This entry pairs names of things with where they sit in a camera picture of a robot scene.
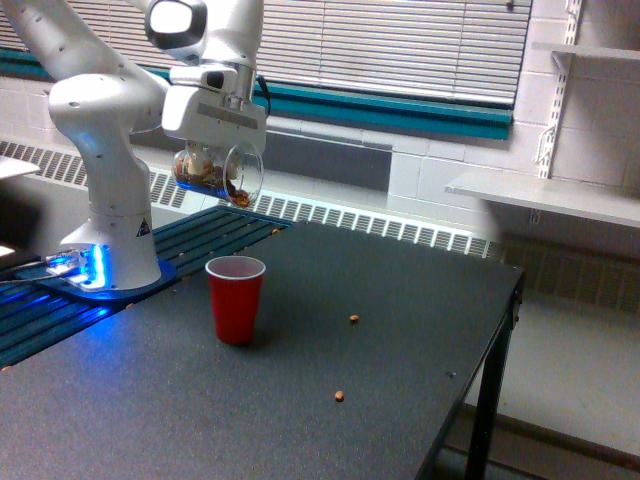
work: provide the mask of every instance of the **red plastic cup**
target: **red plastic cup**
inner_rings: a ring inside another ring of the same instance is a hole
[[[216,335],[224,343],[251,343],[266,269],[251,257],[219,257],[207,262]]]

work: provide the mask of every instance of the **table leg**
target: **table leg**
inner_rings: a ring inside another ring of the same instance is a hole
[[[476,409],[469,459],[467,460],[465,472],[466,480],[481,480],[484,478],[487,459],[489,458],[489,447],[491,446],[491,433],[493,432],[498,410],[502,377],[513,328],[513,315],[513,312],[511,312],[509,318],[503,323],[498,338],[484,362],[478,407]]]

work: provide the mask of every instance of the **radiator vent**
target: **radiator vent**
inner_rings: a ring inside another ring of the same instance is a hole
[[[87,172],[82,159],[68,153],[43,150],[30,145],[0,141],[0,155],[33,163],[40,168],[35,175],[56,182],[86,187]],[[176,185],[171,175],[150,172],[151,203],[179,209],[186,191]]]
[[[86,185],[84,164],[78,156],[6,141],[0,141],[0,155],[39,166],[40,172],[35,175],[42,179],[76,188]],[[149,183],[153,204],[185,210],[186,191],[176,186],[168,170],[152,170]],[[218,204],[229,205],[222,201]],[[469,231],[276,192],[264,191],[253,210],[288,221],[313,221],[521,265],[526,271],[526,291],[535,290],[640,315],[640,266],[634,263],[526,241],[511,241],[505,247]]]

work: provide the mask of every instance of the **blue led light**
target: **blue led light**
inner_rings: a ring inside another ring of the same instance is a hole
[[[107,269],[104,252],[100,245],[94,245],[92,247],[91,259],[93,260],[91,262],[93,264],[91,280],[93,281],[94,287],[102,288],[107,283]]]

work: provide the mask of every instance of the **window blinds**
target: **window blinds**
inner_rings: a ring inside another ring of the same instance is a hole
[[[531,1],[265,0],[258,67],[271,81],[511,105]],[[132,60],[177,64],[124,0],[69,3]],[[1,8],[0,47],[24,48]]]

